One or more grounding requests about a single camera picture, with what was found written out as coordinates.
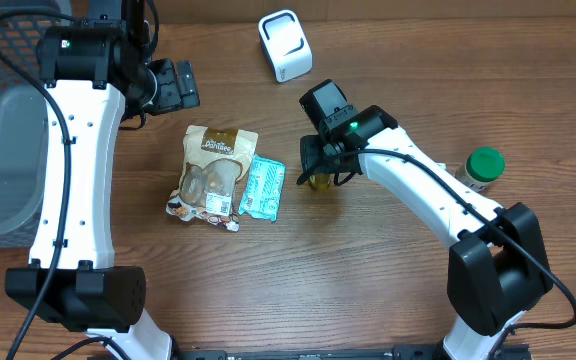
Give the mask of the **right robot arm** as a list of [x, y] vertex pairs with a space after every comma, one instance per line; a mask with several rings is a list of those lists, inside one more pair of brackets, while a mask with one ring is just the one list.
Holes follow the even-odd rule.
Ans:
[[491, 359], [508, 329], [549, 292], [549, 262], [534, 212], [505, 208], [425, 155], [377, 105], [363, 111], [330, 79], [299, 103], [316, 132], [300, 140], [303, 184], [316, 174], [363, 174], [402, 201], [449, 254], [447, 293], [457, 319], [436, 359]]

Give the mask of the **brown snack wrapper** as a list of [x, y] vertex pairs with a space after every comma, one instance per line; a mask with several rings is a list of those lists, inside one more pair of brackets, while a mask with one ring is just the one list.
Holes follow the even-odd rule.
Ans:
[[237, 232], [236, 185], [250, 168], [257, 142], [255, 132], [190, 125], [183, 138], [182, 174], [166, 213], [184, 222], [198, 219]]

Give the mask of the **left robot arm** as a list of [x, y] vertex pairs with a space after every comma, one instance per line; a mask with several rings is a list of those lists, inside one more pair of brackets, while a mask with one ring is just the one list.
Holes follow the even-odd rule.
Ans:
[[110, 194], [127, 120], [198, 105], [191, 66], [154, 58], [150, 1], [92, 2], [86, 17], [57, 20], [29, 77], [48, 115], [40, 222], [27, 264], [6, 272], [6, 293], [28, 320], [81, 332], [116, 359], [178, 359], [177, 342], [146, 310], [144, 270], [115, 262]]

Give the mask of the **green lidded jar with tissues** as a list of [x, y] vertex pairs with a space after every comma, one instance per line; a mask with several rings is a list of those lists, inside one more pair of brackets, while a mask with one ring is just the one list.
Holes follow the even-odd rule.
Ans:
[[497, 149], [481, 147], [456, 170], [455, 178], [467, 188], [481, 192], [504, 173], [505, 166], [505, 159]]

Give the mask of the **yellow liquid bottle silver cap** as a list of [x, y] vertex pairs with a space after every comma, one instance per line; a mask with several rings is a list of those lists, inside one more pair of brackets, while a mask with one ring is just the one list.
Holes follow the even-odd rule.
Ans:
[[316, 192], [323, 192], [329, 189], [331, 184], [331, 175], [316, 173], [308, 178], [309, 187]]

